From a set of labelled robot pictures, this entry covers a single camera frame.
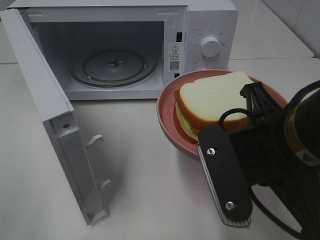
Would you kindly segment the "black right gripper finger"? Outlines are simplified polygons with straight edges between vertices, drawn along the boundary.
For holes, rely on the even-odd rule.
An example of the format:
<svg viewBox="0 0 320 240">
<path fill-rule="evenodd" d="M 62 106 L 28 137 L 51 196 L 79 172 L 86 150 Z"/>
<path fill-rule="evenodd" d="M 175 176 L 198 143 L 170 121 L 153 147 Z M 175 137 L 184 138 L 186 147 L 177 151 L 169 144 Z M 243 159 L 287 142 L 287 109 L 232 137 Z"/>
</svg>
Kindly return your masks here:
<svg viewBox="0 0 320 240">
<path fill-rule="evenodd" d="M 253 204 L 228 133 L 215 124 L 204 126 L 198 134 L 197 150 L 223 224 L 233 228 L 249 227 Z"/>
<path fill-rule="evenodd" d="M 240 95 L 246 99 L 246 109 L 254 118 L 267 118 L 280 105 L 271 97 L 261 82 L 246 84 Z"/>
</svg>

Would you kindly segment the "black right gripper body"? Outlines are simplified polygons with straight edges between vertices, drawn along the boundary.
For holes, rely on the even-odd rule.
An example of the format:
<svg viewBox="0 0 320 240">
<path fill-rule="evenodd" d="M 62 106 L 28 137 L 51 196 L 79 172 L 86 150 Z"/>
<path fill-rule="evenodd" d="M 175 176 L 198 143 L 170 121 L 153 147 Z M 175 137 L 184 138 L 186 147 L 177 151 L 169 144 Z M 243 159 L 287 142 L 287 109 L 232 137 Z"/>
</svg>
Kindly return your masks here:
<svg viewBox="0 0 320 240">
<path fill-rule="evenodd" d="M 249 186 L 320 173 L 319 166 L 303 163 L 292 152 L 284 134 L 285 116 L 277 108 L 264 121 L 228 134 Z"/>
</svg>

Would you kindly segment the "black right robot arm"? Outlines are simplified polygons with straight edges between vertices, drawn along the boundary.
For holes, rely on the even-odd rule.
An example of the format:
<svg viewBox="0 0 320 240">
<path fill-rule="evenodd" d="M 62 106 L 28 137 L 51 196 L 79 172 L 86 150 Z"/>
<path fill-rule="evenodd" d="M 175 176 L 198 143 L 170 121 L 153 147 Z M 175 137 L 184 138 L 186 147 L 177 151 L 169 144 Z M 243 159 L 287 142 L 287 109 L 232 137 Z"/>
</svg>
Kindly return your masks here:
<svg viewBox="0 0 320 240">
<path fill-rule="evenodd" d="M 320 227 L 320 83 L 299 90 L 281 107 L 261 82 L 245 85 L 246 108 L 226 111 L 200 129 L 198 153 L 221 221 L 251 223 L 257 206 L 276 219 L 252 186 L 269 187 L 300 224 L 296 237 Z"/>
</svg>

